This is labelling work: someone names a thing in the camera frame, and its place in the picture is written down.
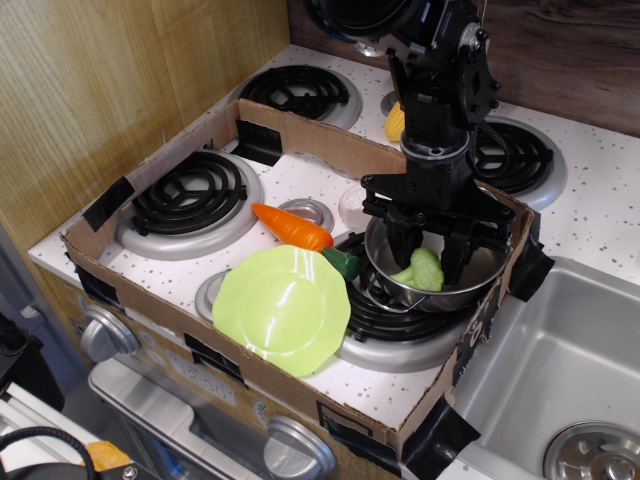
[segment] sink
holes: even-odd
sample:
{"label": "sink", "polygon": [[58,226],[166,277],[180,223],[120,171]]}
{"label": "sink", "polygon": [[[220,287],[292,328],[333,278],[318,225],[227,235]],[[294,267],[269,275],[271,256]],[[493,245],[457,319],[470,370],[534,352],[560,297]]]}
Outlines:
{"label": "sink", "polygon": [[[640,287],[554,260],[528,302],[505,298],[491,340],[478,347],[453,391],[455,410],[481,434],[460,458],[492,478],[542,477],[548,446],[576,424],[640,432]],[[607,450],[593,448],[596,456]],[[631,476],[596,477],[589,467],[566,478],[640,478],[638,452],[621,455],[611,465],[628,460]]]}

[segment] pot handle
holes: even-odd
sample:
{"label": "pot handle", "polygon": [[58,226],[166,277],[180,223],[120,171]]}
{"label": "pot handle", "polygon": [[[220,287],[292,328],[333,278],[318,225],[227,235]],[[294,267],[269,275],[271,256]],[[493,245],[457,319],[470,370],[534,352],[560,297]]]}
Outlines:
{"label": "pot handle", "polygon": [[420,303],[427,297],[422,297],[420,300],[418,300],[416,303],[414,303],[413,305],[411,305],[410,307],[406,307],[406,308],[395,308],[395,307],[390,307],[389,305],[385,305],[384,303],[380,302],[379,300],[376,300],[373,295],[371,294],[371,287],[373,286],[374,283],[376,283],[376,281],[378,280],[378,275],[380,274],[380,272],[376,272],[375,273],[375,277],[374,279],[369,282],[369,285],[367,285],[367,288],[365,288],[364,290],[364,294],[365,296],[371,300],[373,302],[373,304],[378,307],[381,308],[382,310],[385,310],[387,312],[391,312],[391,313],[407,313],[410,310],[414,309],[415,307],[417,307],[418,305],[420,305]]}

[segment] orange carrot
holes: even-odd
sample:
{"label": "orange carrot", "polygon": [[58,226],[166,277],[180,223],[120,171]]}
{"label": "orange carrot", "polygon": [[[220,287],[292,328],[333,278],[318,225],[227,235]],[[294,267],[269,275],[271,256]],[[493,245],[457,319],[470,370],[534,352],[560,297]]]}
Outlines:
{"label": "orange carrot", "polygon": [[324,247],[333,247],[333,237],[324,228],[280,208],[264,203],[251,205],[253,213],[282,243],[322,252]]}

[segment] toy carrot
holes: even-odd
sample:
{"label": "toy carrot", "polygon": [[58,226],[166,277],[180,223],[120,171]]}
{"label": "toy carrot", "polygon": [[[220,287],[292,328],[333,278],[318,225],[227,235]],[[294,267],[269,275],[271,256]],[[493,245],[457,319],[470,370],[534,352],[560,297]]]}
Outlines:
{"label": "toy carrot", "polygon": [[282,243],[321,253],[333,247],[333,237],[320,225],[280,208],[254,203],[253,213]]}
{"label": "toy carrot", "polygon": [[333,237],[320,225],[264,203],[253,203],[251,209],[278,240],[321,253],[347,282],[360,274],[360,259],[333,248]]}

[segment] stove knob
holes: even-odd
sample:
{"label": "stove knob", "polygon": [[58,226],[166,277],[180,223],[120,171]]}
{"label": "stove knob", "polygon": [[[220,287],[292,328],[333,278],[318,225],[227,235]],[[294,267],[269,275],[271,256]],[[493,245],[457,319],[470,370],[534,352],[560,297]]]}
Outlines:
{"label": "stove knob", "polygon": [[313,480],[336,466],[336,457],[327,444],[295,420],[274,415],[267,429],[264,461],[275,479]]}
{"label": "stove knob", "polygon": [[89,326],[82,333],[80,348],[94,362],[104,362],[116,353],[132,355],[140,348],[131,330],[108,310],[90,305],[84,318]]}

